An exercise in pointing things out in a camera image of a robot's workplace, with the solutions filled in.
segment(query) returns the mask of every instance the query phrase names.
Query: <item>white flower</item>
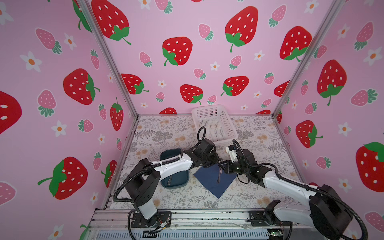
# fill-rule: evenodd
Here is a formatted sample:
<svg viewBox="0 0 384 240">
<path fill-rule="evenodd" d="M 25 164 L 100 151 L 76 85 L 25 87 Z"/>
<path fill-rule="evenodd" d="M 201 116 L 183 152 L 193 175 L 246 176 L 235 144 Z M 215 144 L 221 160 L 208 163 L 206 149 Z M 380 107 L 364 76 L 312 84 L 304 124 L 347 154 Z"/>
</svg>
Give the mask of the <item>white flower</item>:
<svg viewBox="0 0 384 240">
<path fill-rule="evenodd" d="M 292 108 L 293 108 L 294 110 L 296 110 L 296 107 L 297 107 L 297 103 L 296 103 L 296 101 L 294 101 L 294 102 L 292 103 Z"/>
<path fill-rule="evenodd" d="M 213 64 L 211 64 L 211 70 L 215 70 L 217 71 L 217 69 L 220 67 L 219 64 L 217 64 L 217 62 L 214 62 Z"/>
<path fill-rule="evenodd" d="M 365 0 L 364 5 L 368 4 L 371 7 L 374 1 L 375 0 Z"/>
<path fill-rule="evenodd" d="M 344 136 L 348 135 L 348 132 L 352 130 L 352 128 L 348 127 L 348 123 L 345 122 L 344 125 L 339 124 L 339 134 L 342 133 Z"/>
<path fill-rule="evenodd" d="M 98 137 L 97 140 L 99 140 L 99 145 L 101 145 L 102 143 L 105 143 L 105 142 L 104 142 L 104 140 L 105 140 L 105 136 L 103 136 L 103 135 L 100 133 L 100 137 Z"/>
<path fill-rule="evenodd" d="M 53 131 L 56 131 L 56 137 L 58 137 L 60 134 L 65 135 L 65 128 L 67 127 L 66 124 L 61 124 L 60 121 L 57 121 L 56 126 L 51 127 Z"/>
<path fill-rule="evenodd" d="M 64 33 L 65 35 L 65 44 L 68 44 L 70 46 L 70 49 L 73 50 L 73 48 L 77 47 L 76 44 L 73 41 L 73 36 L 68 36 L 68 34 Z"/>
<path fill-rule="evenodd" d="M 48 240 L 56 240 L 57 238 L 61 237 L 63 235 L 63 232 L 61 231 L 63 230 L 63 227 L 64 227 L 64 224 L 61 225 L 60 227 L 55 226 L 53 228 L 53 233 L 49 235 Z"/>
<path fill-rule="evenodd" d="M 31 51 L 28 52 L 28 56 L 20 55 L 21 59 L 26 62 L 25 68 L 27 70 L 35 69 L 37 72 L 40 72 L 39 65 L 42 63 L 41 60 L 36 59 Z"/>
<path fill-rule="evenodd" d="M 339 36 L 337 37 L 337 40 L 339 40 L 340 38 L 345 38 L 350 28 L 351 28 L 350 26 L 347 26 L 347 24 L 344 24 L 343 28 L 337 31 L 337 33 L 339 34 Z"/>
<path fill-rule="evenodd" d="M 307 2 L 307 8 L 305 9 L 304 13 L 313 13 L 313 10 L 319 6 L 320 3 L 316 2 L 317 0 L 312 0 L 310 2 Z"/>
<path fill-rule="evenodd" d="M 138 0 L 140 4 L 141 9 L 146 8 L 149 10 L 149 4 L 151 3 L 151 0 Z"/>
<path fill-rule="evenodd" d="M 342 180 L 339 178 L 339 182 L 340 182 L 339 187 L 344 189 L 345 192 L 348 192 L 348 189 L 352 189 L 351 185 L 348 184 L 347 179 Z"/>
<path fill-rule="evenodd" d="M 311 62 L 308 62 L 307 65 L 305 66 L 305 70 L 308 70 L 308 67 L 310 66 Z"/>
<path fill-rule="evenodd" d="M 0 2 L 0 24 L 1 25 L 4 25 L 5 24 L 5 20 L 8 20 L 10 22 L 13 21 L 13 18 L 8 14 L 6 13 L 6 10 L 7 8 L 5 7 L 5 3 L 3 2 Z"/>
<path fill-rule="evenodd" d="M 264 53 L 263 53 L 263 51 L 262 50 L 260 50 L 260 52 L 258 52 L 258 53 L 255 53 L 255 59 L 254 60 L 259 60 L 259 61 L 261 61 L 262 60 L 262 57 L 264 57 Z"/>
<path fill-rule="evenodd" d="M 368 57 L 364 58 L 363 62 L 368 62 L 368 64 L 370 66 L 373 65 L 373 63 L 376 61 L 376 60 L 380 60 L 383 58 L 383 56 L 380 54 L 380 51 L 381 51 L 381 47 L 379 47 L 378 49 L 376 49 L 375 51 L 373 50 L 368 50 Z"/>
<path fill-rule="evenodd" d="M 351 231 L 348 228 L 347 228 L 347 232 L 348 232 L 347 237 L 350 237 L 352 239 L 357 239 L 358 238 L 358 232 Z"/>
<path fill-rule="evenodd" d="M 158 86 L 160 86 L 162 88 L 164 88 L 164 86 L 166 86 L 165 81 L 158 81 L 158 82 L 159 82 Z"/>
<path fill-rule="evenodd" d="M 260 91 L 258 91 L 257 93 L 254 93 L 253 94 L 254 96 L 254 98 L 259 98 L 261 95 L 263 95 L 262 93 L 260 93 Z"/>
<path fill-rule="evenodd" d="M 108 78 L 108 81 L 109 81 L 110 83 L 113 83 L 113 75 L 112 75 L 112 73 L 109 73 L 108 76 L 107 76 L 107 78 Z"/>
<path fill-rule="evenodd" d="M 92 195 L 92 197 L 90 199 L 90 201 L 92 202 L 92 205 L 98 200 L 97 199 L 97 195 L 98 194 L 99 194 L 98 192 L 97 193 L 93 192 L 93 195 Z"/>
<path fill-rule="evenodd" d="M 307 160 L 303 160 L 303 167 L 305 167 L 305 169 L 308 169 L 309 164 L 308 164 Z"/>
</svg>

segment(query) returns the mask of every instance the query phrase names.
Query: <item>navy blue cloth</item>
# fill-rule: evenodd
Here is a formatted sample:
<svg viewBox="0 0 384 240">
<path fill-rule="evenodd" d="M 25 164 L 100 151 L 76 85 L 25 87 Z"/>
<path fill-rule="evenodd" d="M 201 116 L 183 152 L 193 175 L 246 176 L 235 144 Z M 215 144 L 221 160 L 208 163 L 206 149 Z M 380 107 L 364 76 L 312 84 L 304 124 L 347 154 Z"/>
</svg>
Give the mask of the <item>navy blue cloth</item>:
<svg viewBox="0 0 384 240">
<path fill-rule="evenodd" d="M 220 183 L 217 183 L 218 176 L 220 174 Z M 213 165 L 211 167 L 201 167 L 194 176 L 203 184 L 217 198 L 220 198 L 225 190 L 231 185 L 236 178 L 235 173 L 225 174 L 219 173 L 219 166 Z"/>
</svg>

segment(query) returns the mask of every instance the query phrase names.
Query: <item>strawberry wallpaper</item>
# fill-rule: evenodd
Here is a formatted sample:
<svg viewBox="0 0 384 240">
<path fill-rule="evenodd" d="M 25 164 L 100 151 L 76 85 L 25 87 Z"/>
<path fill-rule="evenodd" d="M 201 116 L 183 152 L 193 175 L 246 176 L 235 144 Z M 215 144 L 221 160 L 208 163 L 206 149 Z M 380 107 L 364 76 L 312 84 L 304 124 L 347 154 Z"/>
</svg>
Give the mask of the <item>strawberry wallpaper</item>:
<svg viewBox="0 0 384 240">
<path fill-rule="evenodd" d="M 384 238 L 384 2 L 347 1 L 318 46 L 280 123 L 306 181 L 332 186 Z M 356 221 L 346 235 L 361 236 Z"/>
<path fill-rule="evenodd" d="M 0 238 L 82 240 L 133 118 L 77 1 L 0 1 L 0 33 Z"/>
<path fill-rule="evenodd" d="M 332 2 L 88 1 L 139 114 L 273 111 Z"/>
</svg>

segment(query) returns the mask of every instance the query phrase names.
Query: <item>perforated basket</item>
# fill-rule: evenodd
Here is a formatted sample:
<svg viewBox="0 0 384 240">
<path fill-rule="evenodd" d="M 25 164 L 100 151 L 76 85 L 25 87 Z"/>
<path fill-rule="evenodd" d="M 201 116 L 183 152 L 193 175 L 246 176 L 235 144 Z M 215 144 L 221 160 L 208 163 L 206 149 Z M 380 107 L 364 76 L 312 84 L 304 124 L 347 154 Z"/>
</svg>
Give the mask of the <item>perforated basket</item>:
<svg viewBox="0 0 384 240">
<path fill-rule="evenodd" d="M 237 138 L 237 132 L 223 105 L 205 106 L 192 110 L 196 133 L 204 126 L 207 129 L 205 138 L 216 145 L 230 142 Z"/>
</svg>

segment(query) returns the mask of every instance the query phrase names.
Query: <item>table surface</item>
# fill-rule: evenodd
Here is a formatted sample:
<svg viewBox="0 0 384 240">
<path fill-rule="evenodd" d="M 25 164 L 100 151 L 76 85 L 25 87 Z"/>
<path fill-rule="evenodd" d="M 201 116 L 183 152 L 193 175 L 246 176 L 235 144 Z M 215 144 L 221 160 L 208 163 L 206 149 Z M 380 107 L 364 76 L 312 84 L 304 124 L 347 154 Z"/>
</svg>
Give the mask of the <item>table surface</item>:
<svg viewBox="0 0 384 240">
<path fill-rule="evenodd" d="M 299 180 L 270 116 L 231 116 L 231 121 L 238 132 L 237 141 L 254 154 L 258 163 L 273 163 L 281 175 Z M 196 143 L 196 130 L 190 115 L 140 117 L 118 186 L 141 159 L 157 161 L 167 149 L 188 149 Z M 218 155 L 224 160 L 230 159 L 225 151 L 228 145 L 230 142 L 217 146 Z M 198 169 L 189 170 L 190 179 L 185 187 L 169 190 L 159 183 L 153 195 L 155 206 L 158 209 L 257 209 L 265 208 L 272 200 L 299 204 L 280 192 L 253 183 L 243 184 L 237 178 L 218 199 L 193 176 Z M 245 176 L 239 177 L 247 182 Z M 122 197 L 129 197 L 125 189 L 119 194 L 119 198 Z M 113 202 L 110 209 L 133 207 L 128 202 Z"/>
</svg>

